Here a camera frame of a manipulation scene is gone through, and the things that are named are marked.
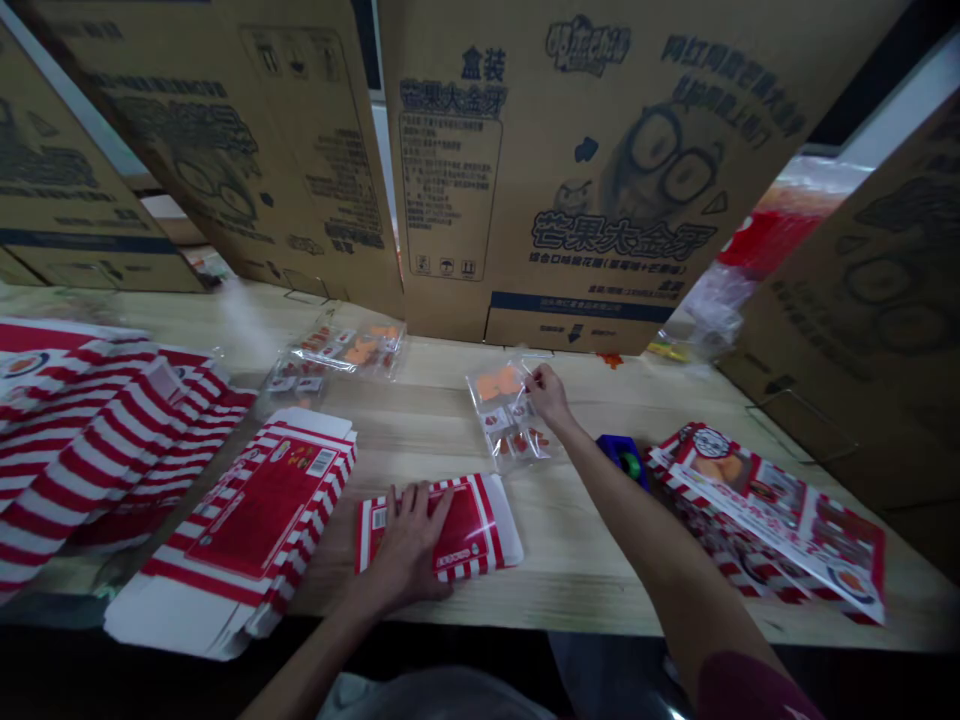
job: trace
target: barcode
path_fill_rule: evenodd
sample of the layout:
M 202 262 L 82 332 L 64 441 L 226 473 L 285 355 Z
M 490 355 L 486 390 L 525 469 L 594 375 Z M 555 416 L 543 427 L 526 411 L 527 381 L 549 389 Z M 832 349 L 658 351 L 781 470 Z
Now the barcode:
M 307 468 L 307 475 L 314 477 L 323 477 L 330 469 L 330 465 L 337 458 L 337 453 L 333 450 L 321 450 L 320 454 L 313 459 L 310 467 Z
M 373 511 L 373 529 L 380 530 L 387 526 L 387 509 L 379 508 Z

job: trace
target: blue stripe on box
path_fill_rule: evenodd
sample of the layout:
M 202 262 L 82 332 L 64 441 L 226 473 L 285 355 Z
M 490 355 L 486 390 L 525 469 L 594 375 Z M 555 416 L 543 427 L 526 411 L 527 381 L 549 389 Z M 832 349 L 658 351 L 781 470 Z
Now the blue stripe on box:
M 490 307 L 499 310 L 525 310 L 557 315 L 582 315 L 584 317 L 639 320 L 641 322 L 665 323 L 674 308 L 662 305 L 638 305 L 610 300 L 583 300 L 555 295 L 526 295 L 524 293 L 493 292 Z
M 177 246 L 165 237 L 132 235 L 83 235 L 81 233 L 0 230 L 0 245 L 47 247 L 57 250 L 96 250 L 99 252 L 136 252 L 151 255 L 177 255 Z

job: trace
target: cartoon face with glasses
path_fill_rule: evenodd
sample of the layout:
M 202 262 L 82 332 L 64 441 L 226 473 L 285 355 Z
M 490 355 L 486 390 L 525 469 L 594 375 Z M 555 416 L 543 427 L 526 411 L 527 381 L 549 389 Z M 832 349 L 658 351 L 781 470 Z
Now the cartoon face with glasses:
M 712 125 L 715 116 L 681 103 L 646 108 L 603 173 L 600 212 L 644 227 L 703 195 L 716 182 L 723 160 L 723 145 L 709 141 L 704 122 Z

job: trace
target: right hand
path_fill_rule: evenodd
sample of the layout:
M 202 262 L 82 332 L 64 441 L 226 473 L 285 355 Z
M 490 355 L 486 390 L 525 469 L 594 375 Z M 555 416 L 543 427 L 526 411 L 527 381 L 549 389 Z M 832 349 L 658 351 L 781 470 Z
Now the right hand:
M 524 379 L 524 384 L 537 414 L 554 433 L 577 427 L 577 421 L 567 404 L 563 382 L 552 367 L 540 365 Z

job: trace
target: white wall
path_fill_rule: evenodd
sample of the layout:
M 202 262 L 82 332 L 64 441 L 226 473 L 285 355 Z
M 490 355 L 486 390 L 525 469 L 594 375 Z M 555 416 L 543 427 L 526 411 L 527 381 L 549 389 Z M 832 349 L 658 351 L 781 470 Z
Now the white wall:
M 837 157 L 875 168 L 960 87 L 960 31 L 925 57 Z

